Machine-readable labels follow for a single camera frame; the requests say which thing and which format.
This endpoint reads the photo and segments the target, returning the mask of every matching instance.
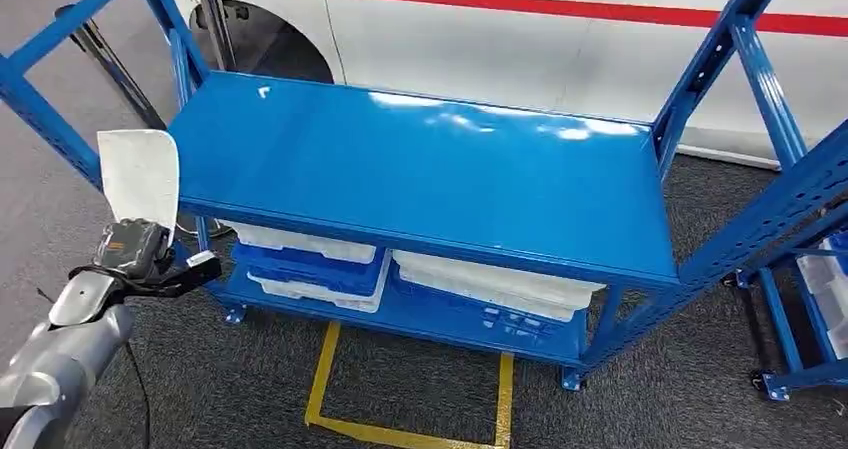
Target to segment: gray carpet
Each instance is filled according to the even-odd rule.
[[[668,184],[680,254],[772,177],[680,157]],[[228,241],[217,244],[226,250]],[[757,289],[754,299],[778,361]],[[133,343],[153,402],[154,447],[367,446],[303,423],[326,323],[251,311],[229,326],[203,293],[138,304],[136,313]],[[848,392],[820,388],[796,392],[790,403],[767,402],[748,382],[757,367],[739,293],[718,287],[579,393],[558,387],[556,367],[518,360],[513,447],[845,447],[848,417],[837,401],[848,403]],[[491,443],[497,377],[495,354],[343,327],[323,415]],[[140,407],[120,357],[80,414],[72,447],[138,447]]]
[[[69,1],[0,0],[0,49],[10,52]],[[154,104],[173,114],[167,47],[155,23],[146,13],[122,17],[141,14],[142,0],[113,4],[98,18],[101,29]],[[277,38],[259,45],[286,43]],[[281,64],[253,60],[272,73],[271,66]],[[299,75],[321,77],[318,72]],[[88,138],[97,130],[138,125],[67,43],[32,71],[31,80]],[[48,309],[34,288],[55,294],[67,269],[89,257],[109,213],[7,108],[0,109],[0,120],[9,128],[0,145],[0,360],[6,360]],[[667,191],[678,256],[772,177],[678,158]],[[216,247],[225,253],[230,242]],[[786,286],[790,312],[802,311],[792,294]],[[753,296],[769,357],[779,362],[758,289]],[[602,298],[596,296],[593,317]],[[371,447],[303,422],[325,322],[251,311],[243,324],[230,326],[199,291],[178,301],[133,305],[133,347],[150,393],[153,447]],[[799,341],[802,349],[810,344],[803,333]],[[715,288],[594,374],[579,393],[559,388],[556,367],[517,360],[512,447],[846,447],[848,413],[838,412],[840,402],[848,404],[846,390],[812,389],[793,394],[788,404],[767,402],[748,383],[748,371],[758,366],[740,293]],[[495,354],[343,328],[323,415],[491,443],[497,377]],[[122,354],[79,414],[69,446],[137,448],[141,430],[141,392]]]

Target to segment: white paper sheet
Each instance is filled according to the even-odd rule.
[[[115,220],[146,219],[171,230],[177,224],[180,169],[177,144],[165,131],[127,129],[97,133],[103,193]]]

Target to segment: shelf foot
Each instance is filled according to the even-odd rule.
[[[245,304],[224,306],[224,309],[227,311],[227,317],[224,318],[224,321],[233,325],[241,324],[247,312],[247,306]]]
[[[562,367],[562,388],[566,391],[577,392],[579,391],[586,383],[580,377],[580,373],[577,372],[573,367]]]

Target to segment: blue plastic bin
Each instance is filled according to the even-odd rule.
[[[281,282],[306,282],[357,296],[371,296],[386,251],[378,249],[370,264],[328,259],[317,252],[266,249],[245,244],[233,247],[232,257],[250,274]]]
[[[508,307],[491,304],[486,301],[460,296],[413,282],[404,281],[400,277],[400,266],[392,261],[389,268],[388,285],[398,293],[415,295],[416,298],[436,298],[446,302],[448,307],[456,308],[457,312],[468,314],[469,311],[479,311],[480,325],[484,329],[499,331],[516,337],[545,339],[564,327],[567,322],[539,317],[534,314],[517,311]]]

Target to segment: red stripe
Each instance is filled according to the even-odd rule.
[[[395,0],[476,7],[500,11],[587,17],[669,26],[712,27],[718,11],[680,7],[635,6],[568,0]],[[765,32],[848,37],[848,18],[800,14],[764,14],[757,29]]]

